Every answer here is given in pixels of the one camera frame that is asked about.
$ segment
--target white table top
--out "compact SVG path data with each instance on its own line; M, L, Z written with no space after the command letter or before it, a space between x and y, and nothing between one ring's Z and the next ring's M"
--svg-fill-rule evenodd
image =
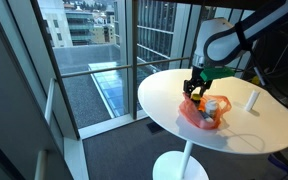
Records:
M184 80L189 80L191 73L190 69L162 71L141 83L138 99L157 124L184 140L222 152L264 154L288 147L288 109L267 91L234 77L214 80L205 92L224 95L231 102L232 109L223 115L219 128L203 130L191 125L178 110L184 100ZM253 90L260 95L248 112L243 108Z

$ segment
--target table pedestal base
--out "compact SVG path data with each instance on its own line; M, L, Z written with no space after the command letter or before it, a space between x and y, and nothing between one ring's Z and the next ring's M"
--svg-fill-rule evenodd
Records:
M153 179L181 179L179 169L182 159L183 152L169 151L162 154L154 164ZM196 159L190 156L183 179L208 180L208 176L202 165Z

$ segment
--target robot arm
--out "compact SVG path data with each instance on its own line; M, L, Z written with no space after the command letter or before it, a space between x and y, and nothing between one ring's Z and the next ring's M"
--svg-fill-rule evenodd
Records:
M233 27L224 18L204 21L199 31L191 80L184 81L184 92L191 95L200 87L200 95L211 80L201 78L204 65L223 66L250 50L252 43L265 33L288 22L288 0L274 0Z

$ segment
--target orange plastic bag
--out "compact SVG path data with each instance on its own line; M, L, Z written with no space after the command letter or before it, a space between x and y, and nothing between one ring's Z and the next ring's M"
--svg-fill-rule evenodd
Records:
M194 126L197 126L201 129L216 129L221 123L221 116L231 110L232 106L230 101L225 96L211 96L211 95L203 95L201 98L201 103L199 109L204 110L205 103L208 100L214 99L217 102L217 109L215 116L213 118L213 122L206 121L201 113L198 111L195 104L191 101L189 97L185 93L183 93L184 101L179 106L180 113L185 117L187 121L189 121Z

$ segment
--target white round table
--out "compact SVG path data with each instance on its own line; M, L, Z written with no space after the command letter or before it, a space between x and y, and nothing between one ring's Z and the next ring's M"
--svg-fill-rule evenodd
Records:
M288 109L267 91L234 77L214 80L205 94L224 95L232 109L215 130L191 125L179 114L184 80L192 70L155 73L140 84L138 99L144 111L161 127L186 140L184 152L162 154L154 164L153 179L208 179L204 168L190 156L192 145L235 154L266 154L288 147ZM260 94L250 111L244 107L253 90Z

